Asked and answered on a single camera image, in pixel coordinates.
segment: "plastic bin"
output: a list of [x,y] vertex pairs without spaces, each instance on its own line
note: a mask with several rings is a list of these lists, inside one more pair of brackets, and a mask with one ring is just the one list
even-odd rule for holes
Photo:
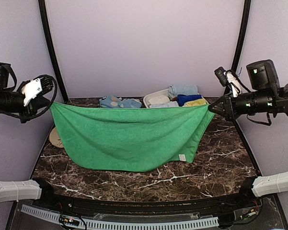
[[161,95],[168,96],[168,91],[169,91],[169,89],[166,89],[166,90],[161,90],[161,91],[153,92],[151,94],[146,95],[143,99],[145,107],[149,108],[150,103],[148,101],[153,97],[157,97],[157,96],[161,96]]

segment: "cloth pile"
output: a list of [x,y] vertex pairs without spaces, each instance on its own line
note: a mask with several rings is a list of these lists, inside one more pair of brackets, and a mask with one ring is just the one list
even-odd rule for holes
[[100,106],[107,109],[123,109],[123,108],[140,108],[142,103],[136,99],[117,98],[115,96],[106,96],[99,100]]
[[207,104],[198,94],[196,85],[171,85],[168,95],[160,95],[148,100],[149,108],[193,107]]

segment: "tan round object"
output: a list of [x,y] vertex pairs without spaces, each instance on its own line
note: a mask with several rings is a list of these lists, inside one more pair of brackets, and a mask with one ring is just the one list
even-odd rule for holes
[[56,127],[51,131],[49,135],[49,141],[55,147],[64,148],[61,138],[58,135],[58,130]]

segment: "marble table surface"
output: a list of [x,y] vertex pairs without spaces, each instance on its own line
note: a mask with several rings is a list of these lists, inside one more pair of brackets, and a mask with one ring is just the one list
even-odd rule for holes
[[[69,104],[99,107],[98,99]],[[76,165],[64,149],[45,143],[33,177],[47,180],[55,193],[125,202],[165,202],[237,193],[255,170],[232,122],[215,115],[193,163],[173,161],[150,172],[94,171]]]

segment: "white wall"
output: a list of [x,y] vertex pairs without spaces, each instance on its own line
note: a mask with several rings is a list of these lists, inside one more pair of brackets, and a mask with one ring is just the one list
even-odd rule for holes
[[69,97],[144,96],[181,82],[222,95],[214,69],[231,67],[243,0],[46,2]]
[[[0,1],[0,62],[12,64],[19,83],[41,74],[54,76],[38,1]],[[0,115],[0,180],[29,178],[52,124],[50,112],[26,124]],[[11,203],[0,204],[0,230],[10,208]]]
[[[288,1],[252,1],[249,24],[242,52],[241,78],[250,87],[246,65],[255,61],[273,60],[281,86],[288,83]],[[265,119],[258,115],[256,119]],[[256,125],[243,116],[241,128],[249,141],[263,175],[288,171],[288,117],[272,119],[271,127]],[[279,195],[288,219],[288,192]]]

